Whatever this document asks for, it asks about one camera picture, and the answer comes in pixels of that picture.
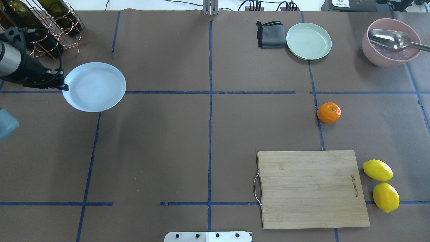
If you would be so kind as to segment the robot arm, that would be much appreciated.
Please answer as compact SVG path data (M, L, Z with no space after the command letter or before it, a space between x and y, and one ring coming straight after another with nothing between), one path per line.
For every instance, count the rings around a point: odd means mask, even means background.
M16 74L23 74L26 81L30 78L42 78L47 81L48 73L39 70L36 74L31 74L30 69L34 69L40 62L9 43L1 41L1 83L6 89L1 87L1 141L9 138L19 126L30 124L33 128L47 129L43 121L48 121L49 117L57 117L72 110L59 90L47 91L36 86L28 86L26 82L16 84L15 79L4 76L4 73L11 74L12 70Z

